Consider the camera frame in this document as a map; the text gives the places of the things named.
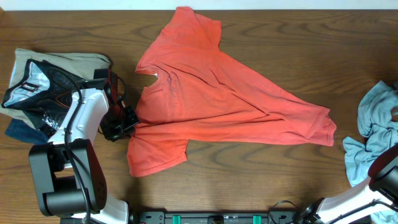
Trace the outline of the red t-shirt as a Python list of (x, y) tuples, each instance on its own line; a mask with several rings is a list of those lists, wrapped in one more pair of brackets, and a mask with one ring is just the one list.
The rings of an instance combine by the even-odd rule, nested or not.
[(187, 160), (188, 142), (332, 146), (329, 109), (297, 98), (222, 52), (221, 22), (178, 7), (138, 74), (156, 81), (137, 104), (129, 170), (143, 177)]

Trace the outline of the light blue t-shirt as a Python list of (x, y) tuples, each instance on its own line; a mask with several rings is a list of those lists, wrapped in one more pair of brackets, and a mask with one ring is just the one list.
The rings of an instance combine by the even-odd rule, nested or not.
[(360, 101), (358, 131), (367, 141), (361, 143), (351, 137), (343, 140), (346, 175), (352, 187), (365, 180), (373, 162), (397, 144), (397, 122), (392, 119), (396, 108), (397, 90), (382, 81)]

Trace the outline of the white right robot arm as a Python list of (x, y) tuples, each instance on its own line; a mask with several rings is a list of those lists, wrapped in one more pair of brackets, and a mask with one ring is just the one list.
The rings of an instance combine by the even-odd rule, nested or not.
[(383, 152), (358, 185), (335, 197), (321, 198), (295, 223), (351, 223), (383, 210), (397, 211), (397, 146)]

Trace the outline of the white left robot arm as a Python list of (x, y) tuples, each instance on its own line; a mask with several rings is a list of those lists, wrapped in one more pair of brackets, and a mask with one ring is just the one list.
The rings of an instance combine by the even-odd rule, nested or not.
[(39, 209), (62, 223), (129, 223), (127, 202), (108, 195), (93, 149), (98, 128), (110, 141), (128, 137), (139, 122), (133, 108), (109, 104), (105, 90), (82, 89), (59, 130), (33, 146), (29, 163)]

